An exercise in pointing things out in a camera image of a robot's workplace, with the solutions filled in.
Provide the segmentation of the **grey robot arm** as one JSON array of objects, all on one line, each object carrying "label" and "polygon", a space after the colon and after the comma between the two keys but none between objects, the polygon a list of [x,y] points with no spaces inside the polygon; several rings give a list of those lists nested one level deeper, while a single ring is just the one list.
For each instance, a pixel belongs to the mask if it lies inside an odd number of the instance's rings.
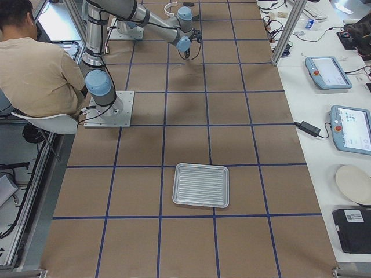
[{"label": "grey robot arm", "polygon": [[192,10],[189,7],[180,7],[175,16],[164,20],[137,1],[87,1],[87,3],[86,51],[82,56],[85,63],[92,65],[104,55],[110,15],[134,27],[148,28],[164,41],[174,45],[177,50],[186,53],[186,57],[189,56],[187,53],[194,30]]},{"label": "grey robot arm", "polygon": [[117,98],[112,77],[103,60],[109,15],[92,1],[88,1],[87,7],[86,52],[80,69],[85,86],[95,101],[97,113],[106,118],[117,116],[123,109],[123,103]]}]

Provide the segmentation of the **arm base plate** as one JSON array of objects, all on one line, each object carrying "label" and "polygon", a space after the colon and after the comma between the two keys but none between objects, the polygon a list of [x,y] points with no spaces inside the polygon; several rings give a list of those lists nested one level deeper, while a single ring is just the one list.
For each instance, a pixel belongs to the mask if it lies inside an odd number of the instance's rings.
[{"label": "arm base plate", "polygon": [[123,25],[121,28],[115,28],[112,30],[110,39],[122,41],[140,41],[143,39],[143,35],[144,28],[130,28],[127,25]]},{"label": "arm base plate", "polygon": [[93,97],[90,98],[90,106],[94,109],[87,111],[85,128],[116,128],[130,127],[134,103],[134,91],[117,91],[117,97],[112,107],[102,114],[107,107],[97,106]]}]

